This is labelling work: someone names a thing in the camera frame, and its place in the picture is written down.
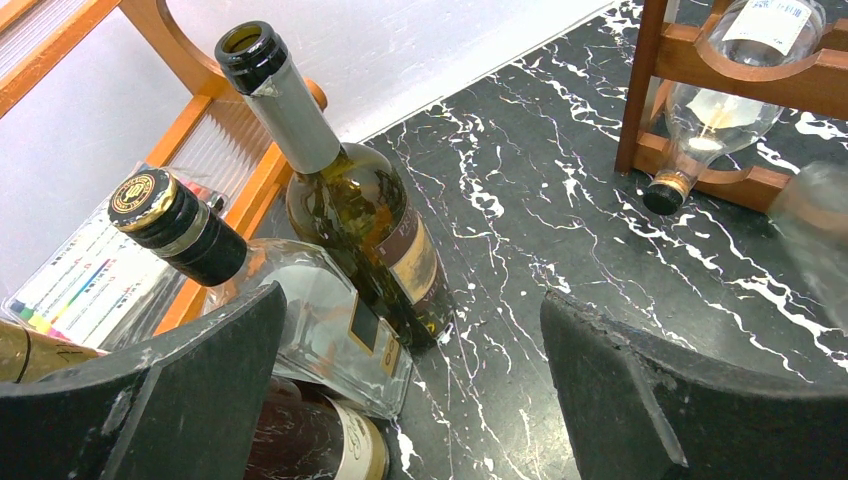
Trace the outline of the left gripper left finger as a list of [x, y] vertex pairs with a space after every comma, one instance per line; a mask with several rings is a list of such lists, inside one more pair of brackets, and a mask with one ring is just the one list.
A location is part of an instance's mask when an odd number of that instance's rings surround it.
[[271, 283], [126, 349], [1, 387], [5, 479], [239, 479], [279, 345]]

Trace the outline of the dark wine bottle silver cap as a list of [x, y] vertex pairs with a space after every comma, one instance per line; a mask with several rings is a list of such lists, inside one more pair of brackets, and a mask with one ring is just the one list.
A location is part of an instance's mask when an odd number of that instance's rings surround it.
[[293, 171], [285, 202], [297, 236], [331, 254], [403, 344], [433, 346], [453, 319], [452, 298], [395, 167], [377, 150], [339, 139], [268, 23], [232, 28], [214, 56]]

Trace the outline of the orange wooden shelf rack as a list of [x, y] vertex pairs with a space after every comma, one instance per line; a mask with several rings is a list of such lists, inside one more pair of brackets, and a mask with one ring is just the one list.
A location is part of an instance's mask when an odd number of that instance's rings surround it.
[[119, 9], [176, 75], [191, 100], [146, 162], [187, 159], [187, 143], [236, 140], [249, 165], [225, 219], [250, 238], [292, 175], [285, 157], [223, 78], [175, 22], [164, 1], [5, 1], [1, 5], [1, 111], [7, 113], [113, 10]]

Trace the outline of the clear glass bottle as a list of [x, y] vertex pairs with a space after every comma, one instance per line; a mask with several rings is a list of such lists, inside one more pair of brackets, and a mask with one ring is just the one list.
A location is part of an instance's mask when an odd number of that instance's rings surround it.
[[829, 321], [847, 329], [847, 166], [815, 161], [792, 176], [767, 212]]

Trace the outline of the clear liquor bottle dark label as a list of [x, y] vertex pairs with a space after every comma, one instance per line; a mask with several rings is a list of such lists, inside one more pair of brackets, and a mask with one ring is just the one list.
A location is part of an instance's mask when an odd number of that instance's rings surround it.
[[285, 305], [275, 374], [322, 385], [374, 417], [400, 414], [411, 355], [324, 248], [291, 239], [247, 240], [164, 169], [124, 180], [108, 215], [139, 246], [203, 286], [206, 313], [278, 283]]

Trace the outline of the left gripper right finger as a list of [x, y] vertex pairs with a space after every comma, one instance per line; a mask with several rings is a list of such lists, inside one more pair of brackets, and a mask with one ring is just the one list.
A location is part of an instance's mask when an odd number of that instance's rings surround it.
[[584, 479], [843, 479], [847, 388], [742, 368], [551, 290], [543, 343]]

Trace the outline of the red wine bottle gold cap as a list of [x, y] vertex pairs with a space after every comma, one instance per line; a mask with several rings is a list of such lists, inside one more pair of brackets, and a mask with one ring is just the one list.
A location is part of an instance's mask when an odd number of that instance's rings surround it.
[[[3, 322], [1, 387], [33, 383], [108, 354]], [[387, 464], [385, 443], [370, 420], [270, 375], [242, 479], [381, 479]]]

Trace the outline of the lower clear bottle in rack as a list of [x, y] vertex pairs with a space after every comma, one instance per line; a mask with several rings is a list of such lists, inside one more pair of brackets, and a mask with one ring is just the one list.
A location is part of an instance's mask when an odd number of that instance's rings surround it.
[[[709, 33], [707, 42], [738, 64], [787, 65], [813, 52], [825, 19], [825, 10], [816, 1], [735, 1]], [[644, 191], [644, 205], [658, 215], [676, 213], [717, 157], [755, 143], [773, 127], [783, 110], [759, 100], [674, 83], [664, 114], [671, 150]]]

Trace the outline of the brown wooden wine rack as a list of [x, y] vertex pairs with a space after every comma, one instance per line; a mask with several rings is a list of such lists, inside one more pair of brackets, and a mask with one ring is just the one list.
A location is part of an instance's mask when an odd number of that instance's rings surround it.
[[[673, 1], [645, 3], [615, 160], [617, 171], [639, 170], [650, 174], [653, 180], [668, 160], [671, 144], [664, 119], [665, 102], [676, 82], [759, 100], [784, 110], [846, 118], [846, 19], [825, 19], [823, 34], [813, 52], [795, 63], [746, 66], [723, 57], [707, 42], [709, 33], [733, 2], [714, 2], [699, 27], [677, 22], [677, 5]], [[790, 179], [787, 174], [757, 166], [717, 170], [714, 161], [689, 195], [700, 191], [764, 212]]]

